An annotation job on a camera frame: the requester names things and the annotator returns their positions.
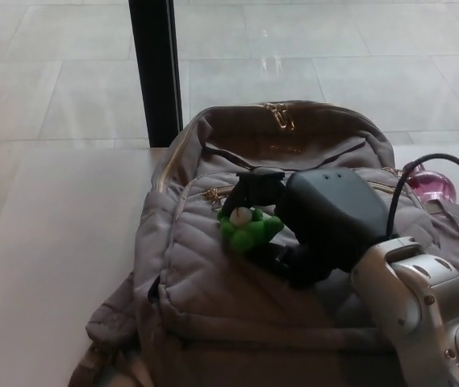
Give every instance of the backpack strap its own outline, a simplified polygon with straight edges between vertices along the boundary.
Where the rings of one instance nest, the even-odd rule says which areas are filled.
[[[73,371],[69,387],[93,386],[109,366],[115,366],[137,387],[143,387],[123,355],[123,351],[138,343],[133,277],[131,273],[91,316],[86,331],[93,343]]]

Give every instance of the screw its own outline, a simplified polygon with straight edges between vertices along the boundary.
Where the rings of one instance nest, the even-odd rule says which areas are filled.
[[[446,359],[455,359],[455,352],[453,351],[453,349],[447,349],[446,351],[444,351],[444,357]]]
[[[424,298],[424,303],[425,303],[426,305],[431,305],[431,304],[433,304],[435,301],[436,301],[436,298],[433,297],[433,296],[426,296],[426,297]]]

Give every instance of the black cable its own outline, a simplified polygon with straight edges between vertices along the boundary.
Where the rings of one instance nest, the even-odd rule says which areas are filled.
[[[398,202],[399,197],[401,196],[401,191],[403,187],[407,183],[407,179],[410,176],[411,172],[422,163],[425,163],[430,160],[448,160],[452,161],[453,163],[459,166],[459,158],[451,155],[447,155],[445,153],[432,153],[430,155],[421,156],[418,159],[415,159],[411,163],[408,163],[404,170],[403,174],[399,178],[398,184],[396,185],[396,189],[394,190],[394,194],[392,196],[392,203],[390,204],[389,209],[389,218],[387,219],[387,231],[386,231],[386,238],[391,239],[392,235],[394,234],[394,217],[396,216],[396,210],[398,209]]]

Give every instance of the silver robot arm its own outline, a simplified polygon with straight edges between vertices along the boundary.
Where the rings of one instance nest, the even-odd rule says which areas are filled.
[[[459,273],[412,238],[371,247],[353,289],[394,345],[409,387],[459,387]]]

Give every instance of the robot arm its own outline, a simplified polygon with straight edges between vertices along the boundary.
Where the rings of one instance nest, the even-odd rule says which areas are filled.
[[[253,251],[259,265],[293,287],[351,273],[353,288],[394,345],[409,387],[459,387],[459,273],[425,254],[411,238],[386,240],[383,201],[350,169],[290,176],[267,170],[240,175],[222,212],[276,205],[296,235],[295,248]]]
[[[410,387],[459,386],[459,273],[410,238],[371,247],[355,292],[394,345]]]

